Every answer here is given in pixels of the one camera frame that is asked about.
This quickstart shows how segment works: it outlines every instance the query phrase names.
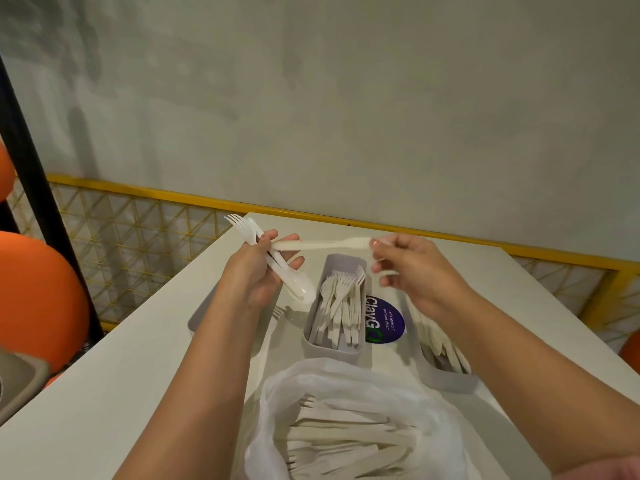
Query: gray wall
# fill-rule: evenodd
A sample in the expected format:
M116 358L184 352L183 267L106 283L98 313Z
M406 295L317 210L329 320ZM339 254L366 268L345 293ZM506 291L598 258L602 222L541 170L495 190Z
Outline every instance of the gray wall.
M640 0L0 0L48 171L640 260Z

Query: white plastic bag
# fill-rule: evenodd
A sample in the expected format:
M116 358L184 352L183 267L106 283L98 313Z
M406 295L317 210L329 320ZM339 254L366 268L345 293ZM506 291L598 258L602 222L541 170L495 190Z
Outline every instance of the white plastic bag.
M466 480L460 428L436 399L377 372L328 358L303 360L265 380L253 441L244 454L249 480L288 480L287 466L273 443L275 417L305 394L374 404L382 414L414 425L428 437L412 455L422 477Z

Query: purple sticker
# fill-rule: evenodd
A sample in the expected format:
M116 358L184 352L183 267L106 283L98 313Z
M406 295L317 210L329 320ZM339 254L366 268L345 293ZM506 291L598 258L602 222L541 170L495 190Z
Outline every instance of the purple sticker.
M395 342L404 333L404 318L391 303L367 295L365 299L365 323L367 342L388 344Z

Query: person's left hand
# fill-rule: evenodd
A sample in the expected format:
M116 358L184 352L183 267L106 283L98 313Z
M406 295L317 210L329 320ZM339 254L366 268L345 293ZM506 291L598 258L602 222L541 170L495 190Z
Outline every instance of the person's left hand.
M229 258L220 282L227 292L241 292L247 298L248 304L258 310L263 309L281 284L281 279L267 266L264 258L266 252L271 249L271 241L278 236L278 231L268 230L260 238L260 242L254 246L245 243ZM283 241L295 241L300 239L298 234L290 234ZM297 254L297 251L283 252L282 257L286 261ZM299 269L305 258L298 256L289 266Z

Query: black metal post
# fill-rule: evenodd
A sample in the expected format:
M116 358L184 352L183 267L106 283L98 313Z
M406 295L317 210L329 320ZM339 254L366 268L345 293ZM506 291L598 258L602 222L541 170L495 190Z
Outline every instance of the black metal post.
M96 314L91 296L71 241L62 222L58 206L51 193L49 182L42 168L36 147L31 139L27 122L24 119L18 99L13 92L9 74L0 56L0 136L13 162L15 171L29 205L38 221L42 235L48 245L57 250L73 267L89 301L89 335L92 344L98 343L104 333Z
M0 202L0 230L20 234L20 229L13 218L11 207L9 207L9 202L7 201Z

